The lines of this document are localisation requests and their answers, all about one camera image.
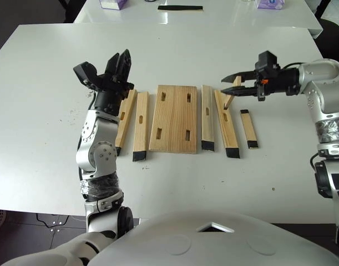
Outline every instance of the white desk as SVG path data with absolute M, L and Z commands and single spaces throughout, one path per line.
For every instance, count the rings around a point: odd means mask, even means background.
M 253 69 L 266 49 L 282 66 L 321 57 L 306 29 L 19 26 L 0 51 L 0 209 L 84 214 L 75 153 L 91 98 L 73 67 L 88 61 L 102 73 L 107 60 L 125 48 L 133 61 L 129 81 L 152 95 L 158 84 L 223 89 L 228 86 L 220 82 L 223 77 Z M 154 96 L 151 99 L 150 114 Z M 258 150 L 246 146 L 240 109 L 251 112 Z M 333 222 L 332 202 L 318 195 L 308 163 L 317 137 L 305 97 L 276 94 L 264 103 L 236 98 L 231 112 L 241 159 L 226 157 L 215 120 L 215 153 L 199 148 L 197 155 L 149 152 L 147 161 L 133 163 L 132 122 L 118 158 L 125 206 L 136 217 L 214 209 L 268 222 Z
M 162 12 L 160 4 L 192 4 L 204 7 L 203 12 Z M 241 27 L 306 28 L 319 35 L 322 27 L 305 0 L 286 0 L 282 10 L 257 9 L 255 2 L 242 0 L 128 0 L 121 11 L 102 9 L 99 0 L 87 0 L 75 23 L 151 23 L 151 24 L 228 24 Z

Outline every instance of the wooden stick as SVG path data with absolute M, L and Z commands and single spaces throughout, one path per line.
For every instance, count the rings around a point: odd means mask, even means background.
M 146 160 L 148 131 L 148 92 L 137 94 L 133 162 Z
M 240 150 L 237 143 L 236 132 L 232 123 L 230 110 L 224 110 L 225 94 L 215 90 L 215 99 L 217 106 L 217 114 L 219 115 L 222 140 L 226 150 L 226 155 L 229 158 L 240 158 Z
M 241 118 L 243 128 L 245 129 L 245 135 L 249 149 L 258 149 L 258 142 L 256 133 L 254 132 L 253 123 L 249 111 L 247 109 L 241 110 Z
M 115 146 L 118 156 L 120 155 L 121 148 L 124 145 L 126 133 L 129 128 L 131 112 L 134 107 L 135 99 L 137 96 L 136 90 L 130 90 L 129 96 L 124 99 L 120 105 L 119 110 L 119 126 L 118 126 L 118 134 L 115 139 Z
M 201 148 L 215 151 L 212 88 L 206 85 L 201 90 Z
M 232 87 L 236 87 L 236 86 L 241 86 L 241 82 L 242 82 L 242 77 L 241 76 L 237 76 L 234 80 L 233 86 Z M 225 103 L 224 103 L 224 109 L 227 110 L 231 104 L 231 102 L 233 101 L 234 96 L 233 95 L 226 95 L 226 99 L 225 99 Z

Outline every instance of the black chair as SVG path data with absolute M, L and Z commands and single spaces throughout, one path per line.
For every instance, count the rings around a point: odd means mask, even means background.
M 317 7 L 315 17 L 323 27 L 323 32 L 315 39 L 315 43 L 323 58 L 330 58 L 339 62 L 339 26 L 321 18 L 330 1 L 322 0 Z
M 86 2 L 86 0 L 69 0 L 68 3 L 65 0 L 58 1 L 65 9 L 65 20 L 63 23 L 73 23 Z

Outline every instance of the purple tissue box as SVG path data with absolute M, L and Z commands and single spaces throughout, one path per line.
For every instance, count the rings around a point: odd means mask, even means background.
M 100 0 L 102 8 L 120 10 L 127 0 Z
M 285 0 L 256 0 L 257 8 L 281 9 Z

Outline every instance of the wood grain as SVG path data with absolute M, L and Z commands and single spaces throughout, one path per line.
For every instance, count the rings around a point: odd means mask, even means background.
M 137 96 L 137 91 L 130 90 L 128 97 L 124 99 L 120 105 L 120 110 L 119 110 L 120 121 L 119 121 L 119 126 L 118 126 L 118 134 L 115 139 L 115 146 L 117 148 L 122 148 L 124 145 L 126 133 L 129 127 L 131 113 L 134 107 L 136 96 Z
M 195 154 L 196 119 L 196 87 L 159 85 L 149 150 Z
M 201 139 L 214 142 L 212 88 L 206 85 L 201 89 Z
M 242 82 L 242 77 L 241 76 L 237 76 L 233 82 L 232 87 L 236 87 L 236 86 L 241 86 L 241 82 Z M 235 97 L 233 95 L 226 95 L 226 99 L 224 101 L 224 109 L 226 110 L 231 102 L 233 101 Z
M 234 124 L 232 123 L 230 109 L 223 109 L 224 97 L 225 94 L 215 90 L 217 114 L 219 116 L 222 140 L 225 148 L 238 148 L 236 132 Z
M 254 131 L 251 115 L 247 109 L 241 110 L 241 119 L 243 123 L 243 128 L 245 130 L 248 148 L 257 149 L 258 148 L 257 137 Z
M 147 91 L 137 94 L 134 151 L 147 150 L 148 100 Z

